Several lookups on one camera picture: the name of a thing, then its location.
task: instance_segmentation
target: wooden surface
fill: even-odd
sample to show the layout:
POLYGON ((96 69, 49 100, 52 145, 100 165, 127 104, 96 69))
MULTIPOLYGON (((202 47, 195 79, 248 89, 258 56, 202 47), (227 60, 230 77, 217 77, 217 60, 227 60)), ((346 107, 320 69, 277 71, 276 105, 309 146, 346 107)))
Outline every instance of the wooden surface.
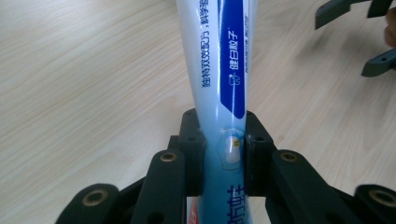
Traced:
MULTIPOLYGON (((396 75, 361 77, 385 20, 360 3, 315 31, 325 2, 260 1, 248 109, 330 185, 396 189, 396 75)), ((0 223, 132 184, 194 107, 174 0, 0 0, 0 29, 0 223)))

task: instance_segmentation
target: toothpaste logo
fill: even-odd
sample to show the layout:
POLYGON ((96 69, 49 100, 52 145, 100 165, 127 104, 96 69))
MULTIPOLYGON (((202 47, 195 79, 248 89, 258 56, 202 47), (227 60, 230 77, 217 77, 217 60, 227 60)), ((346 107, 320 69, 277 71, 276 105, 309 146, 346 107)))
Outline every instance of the toothpaste logo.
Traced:
POLYGON ((239 139, 235 136, 230 136, 226 139, 225 160, 228 163, 235 163, 241 161, 239 139))
POLYGON ((245 116, 245 23, 243 1, 219 1, 220 101, 245 116))

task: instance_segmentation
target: toothpaste tube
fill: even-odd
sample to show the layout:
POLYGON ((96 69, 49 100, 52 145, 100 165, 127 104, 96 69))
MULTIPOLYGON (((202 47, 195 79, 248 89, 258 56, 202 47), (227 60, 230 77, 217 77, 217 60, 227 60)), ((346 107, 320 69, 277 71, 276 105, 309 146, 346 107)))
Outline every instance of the toothpaste tube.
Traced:
POLYGON ((243 143, 257 0, 177 0, 198 120, 207 144, 204 192, 189 223, 251 223, 243 143))

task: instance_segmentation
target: light wood tabletop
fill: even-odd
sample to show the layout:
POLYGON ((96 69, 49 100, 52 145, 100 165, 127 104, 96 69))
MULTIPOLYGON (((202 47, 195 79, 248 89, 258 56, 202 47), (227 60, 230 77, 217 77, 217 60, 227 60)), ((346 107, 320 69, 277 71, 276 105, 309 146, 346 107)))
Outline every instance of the light wood tabletop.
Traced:
MULTIPOLYGON (((396 189, 396 74, 369 2, 260 1, 248 110, 332 186, 396 189)), ((193 108, 175 0, 0 0, 0 223, 54 223, 95 183, 124 189, 193 108)), ((269 223, 263 199, 255 223, 269 223)))

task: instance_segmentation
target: wooden table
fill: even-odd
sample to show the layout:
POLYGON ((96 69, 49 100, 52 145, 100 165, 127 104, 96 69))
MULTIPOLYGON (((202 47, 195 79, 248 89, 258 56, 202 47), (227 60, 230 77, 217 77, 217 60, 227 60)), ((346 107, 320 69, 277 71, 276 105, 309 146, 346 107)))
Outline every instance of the wooden table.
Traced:
MULTIPOLYGON (((325 2, 260 1, 248 109, 330 185, 396 189, 396 76, 361 77, 386 22, 360 3, 315 31, 325 2)), ((194 107, 173 0, 0 0, 0 52, 0 223, 132 184, 194 107)))

